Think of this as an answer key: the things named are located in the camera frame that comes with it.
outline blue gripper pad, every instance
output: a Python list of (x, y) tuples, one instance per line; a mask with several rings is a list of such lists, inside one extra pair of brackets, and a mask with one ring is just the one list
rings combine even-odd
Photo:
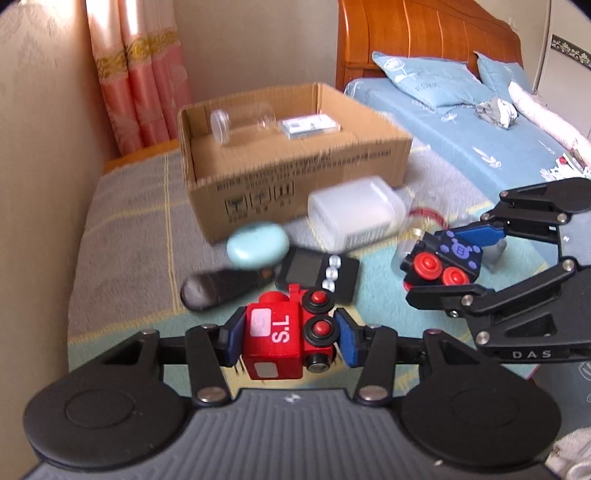
[(238, 309), (228, 320), (228, 347), (226, 350), (226, 364), (236, 365), (242, 354), (242, 338), (244, 337), (244, 325), (246, 323), (246, 309)]
[(496, 245), (499, 240), (506, 237), (503, 227), (487, 225), (485, 223), (476, 226), (461, 226), (458, 228), (452, 228), (451, 230), (466, 242), (472, 245), (477, 245), (481, 248)]
[(351, 325), (348, 321), (349, 319), (345, 318), (345, 315), (339, 310), (340, 309), (335, 310), (333, 318), (339, 323), (340, 327), (340, 337), (337, 342), (340, 353), (343, 355), (343, 360), (348, 367), (360, 367), (361, 365), (358, 363), (359, 352), (355, 342), (355, 329), (359, 328), (359, 326), (357, 324)]

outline plaid blanket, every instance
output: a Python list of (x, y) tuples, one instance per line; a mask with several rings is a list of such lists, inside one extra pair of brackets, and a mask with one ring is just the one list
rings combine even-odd
[[(492, 207), (461, 172), (415, 140), (404, 191), (413, 196), (435, 191), (448, 199), (451, 212), (474, 213)], [(293, 244), (321, 248), (306, 218), (285, 226)], [(440, 312), (420, 312), (404, 300), (404, 290), (390, 262), (396, 237), (352, 252), (361, 261), (354, 305), (348, 307), (359, 323), (381, 323), (400, 335), (420, 336), (424, 329), (442, 328), (471, 343), (466, 323)], [(480, 283), (503, 288), (547, 268), (530, 242), (509, 239), (503, 264), (495, 275), (483, 271)], [(178, 151), (115, 170), (99, 182), (87, 216), (69, 307), (69, 358), (75, 368), (139, 329), (154, 327), (163, 336), (183, 335), (203, 323), (224, 323), (240, 306), (261, 292), (209, 312), (185, 310), (178, 291), (186, 275), (229, 265), (225, 244), (209, 245), (189, 204)], [(531, 366), (512, 366), (527, 376)], [(244, 386), (352, 388), (358, 372), (346, 369), (340, 358), (327, 373), (306, 373), (301, 381), (252, 382), (243, 365), (227, 369), (235, 392)], [(186, 368), (169, 367), (165, 380), (187, 394)], [(418, 381), (417, 369), (399, 367), (396, 390)]]

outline pink curtain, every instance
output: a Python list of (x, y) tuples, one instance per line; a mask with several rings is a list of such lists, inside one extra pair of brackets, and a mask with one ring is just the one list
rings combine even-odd
[(190, 103), (173, 0), (86, 0), (92, 51), (122, 155), (177, 138)]

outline white fabric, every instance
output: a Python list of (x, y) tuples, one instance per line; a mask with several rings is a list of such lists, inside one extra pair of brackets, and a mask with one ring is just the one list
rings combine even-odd
[(515, 82), (509, 84), (509, 95), (519, 113), (567, 150), (578, 150), (583, 161), (591, 166), (591, 144), (575, 127), (557, 113), (544, 108)]
[(546, 466), (564, 480), (591, 478), (591, 429), (575, 430), (554, 444)]
[(509, 128), (509, 126), (512, 125), (515, 120), (517, 120), (517, 111), (513, 105), (511, 105), (509, 102), (501, 100), (500, 98), (498, 98), (496, 102), (499, 106), (499, 113), (501, 114), (499, 122), (504, 128)]

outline clear plastic jar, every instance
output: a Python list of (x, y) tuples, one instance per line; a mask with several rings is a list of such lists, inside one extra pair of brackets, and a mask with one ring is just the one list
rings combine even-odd
[(392, 258), (392, 271), (403, 277), (400, 265), (404, 258), (413, 251), (415, 244), (422, 240), (425, 232), (435, 233), (449, 227), (447, 201), (433, 192), (417, 193), (408, 211), (404, 226), (398, 234), (398, 245)]
[(267, 129), (275, 125), (275, 112), (268, 103), (249, 103), (214, 110), (209, 118), (212, 134), (220, 145), (230, 143), (232, 133), (239, 128)]

